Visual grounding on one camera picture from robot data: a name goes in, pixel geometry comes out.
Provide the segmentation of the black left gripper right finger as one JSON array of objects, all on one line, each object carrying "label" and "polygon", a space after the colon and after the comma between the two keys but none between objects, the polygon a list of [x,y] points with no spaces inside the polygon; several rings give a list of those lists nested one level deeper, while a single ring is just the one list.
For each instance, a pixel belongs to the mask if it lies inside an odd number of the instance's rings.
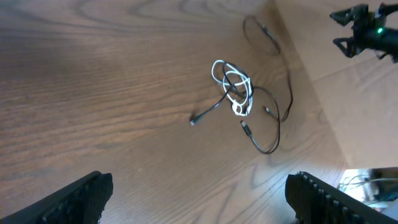
[{"label": "black left gripper right finger", "polygon": [[285,198],[297,223],[305,224],[397,224],[308,172],[290,174],[285,181]]}]

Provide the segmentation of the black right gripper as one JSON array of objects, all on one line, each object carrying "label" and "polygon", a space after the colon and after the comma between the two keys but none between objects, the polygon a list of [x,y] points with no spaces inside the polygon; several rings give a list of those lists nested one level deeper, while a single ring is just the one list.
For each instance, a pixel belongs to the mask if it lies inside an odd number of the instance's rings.
[{"label": "black right gripper", "polygon": [[367,4],[332,12],[330,18],[341,26],[354,21],[353,37],[333,39],[333,43],[346,57],[352,58],[364,49],[377,50],[376,39],[379,37],[379,28],[382,28],[382,16],[377,17],[375,12],[368,12]]}]

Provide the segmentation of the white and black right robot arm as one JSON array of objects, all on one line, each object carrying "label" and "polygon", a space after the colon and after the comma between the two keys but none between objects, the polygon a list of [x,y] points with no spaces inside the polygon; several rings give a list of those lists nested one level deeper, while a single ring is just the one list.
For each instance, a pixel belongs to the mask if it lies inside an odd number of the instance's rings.
[{"label": "white and black right robot arm", "polygon": [[333,43],[348,58],[370,49],[382,52],[382,55],[376,55],[379,60],[390,55],[392,61],[397,63],[397,30],[386,27],[387,16],[395,12],[397,4],[384,3],[376,11],[370,11],[367,4],[358,4],[332,12],[330,18],[339,25],[353,23],[353,36],[336,38]]}]

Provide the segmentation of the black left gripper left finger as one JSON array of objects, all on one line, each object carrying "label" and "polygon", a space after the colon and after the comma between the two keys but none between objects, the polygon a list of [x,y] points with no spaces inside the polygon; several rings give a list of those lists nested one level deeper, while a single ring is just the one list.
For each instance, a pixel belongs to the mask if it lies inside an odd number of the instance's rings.
[{"label": "black left gripper left finger", "polygon": [[98,224],[113,194],[113,176],[94,171],[53,194],[1,219],[19,224]]}]

